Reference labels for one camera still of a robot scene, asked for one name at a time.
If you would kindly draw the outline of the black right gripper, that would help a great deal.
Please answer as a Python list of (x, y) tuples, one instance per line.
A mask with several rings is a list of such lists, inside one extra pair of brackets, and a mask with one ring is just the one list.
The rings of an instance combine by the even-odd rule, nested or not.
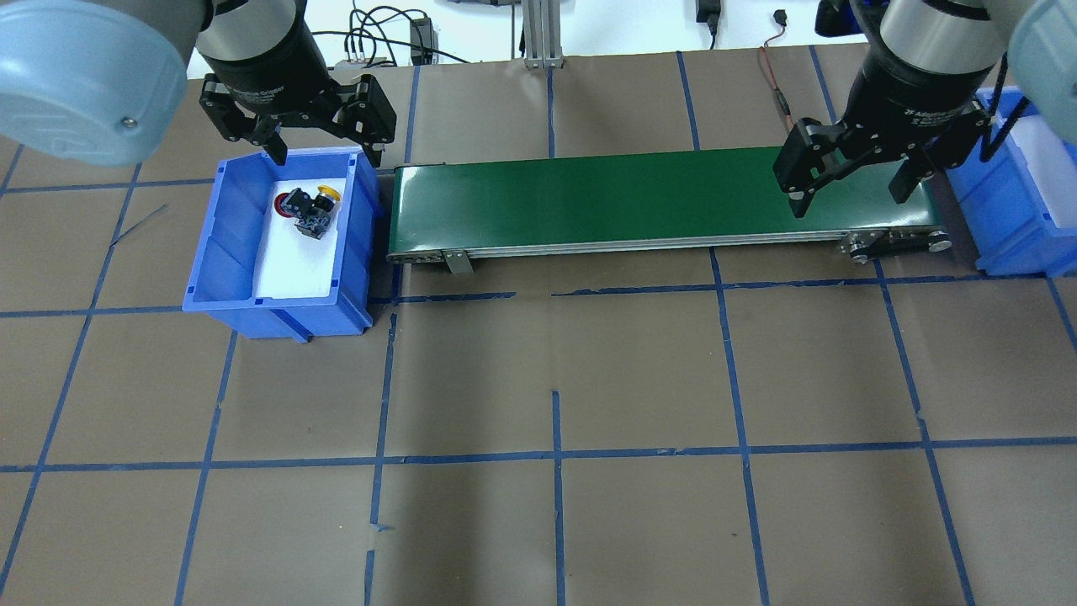
[(897, 205), (907, 202), (923, 181), (946, 168), (943, 141), (932, 138), (957, 118), (989, 70), (924, 72), (883, 43), (870, 45), (841, 122), (798, 119), (777, 155), (772, 170), (793, 217), (805, 219), (815, 193), (865, 166), (877, 147), (899, 154), (891, 196)]

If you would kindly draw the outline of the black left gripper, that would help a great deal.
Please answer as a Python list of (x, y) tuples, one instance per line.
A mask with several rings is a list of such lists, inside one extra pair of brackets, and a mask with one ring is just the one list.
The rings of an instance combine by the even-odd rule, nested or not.
[(397, 114), (380, 81), (361, 74), (339, 84), (303, 17), (215, 17), (197, 37), (197, 50), (211, 68), (202, 80), (199, 105), (226, 141), (261, 147), (278, 166), (288, 147), (282, 123), (323, 127), (358, 143), (374, 168), (394, 142)]

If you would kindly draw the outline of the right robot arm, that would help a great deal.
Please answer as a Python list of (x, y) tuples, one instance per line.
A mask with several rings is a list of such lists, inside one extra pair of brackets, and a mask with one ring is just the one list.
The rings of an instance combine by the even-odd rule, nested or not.
[(841, 119), (797, 119), (773, 165), (791, 210), (861, 167), (899, 163), (889, 191), (904, 203), (922, 181), (1001, 146), (997, 108), (974, 102), (995, 73), (1012, 76), (1054, 133), (1074, 142), (1073, 1), (822, 1), (822, 37), (869, 44)]

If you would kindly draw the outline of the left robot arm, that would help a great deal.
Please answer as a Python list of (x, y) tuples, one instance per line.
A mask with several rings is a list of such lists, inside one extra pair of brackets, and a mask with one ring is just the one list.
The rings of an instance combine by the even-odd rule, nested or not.
[(164, 141), (196, 54), (209, 67), (199, 105), (224, 141), (282, 165), (281, 130), (313, 128), (378, 166), (394, 108), (372, 74), (331, 76), (305, 12), (304, 1), (4, 1), (3, 133), (62, 160), (143, 163)]

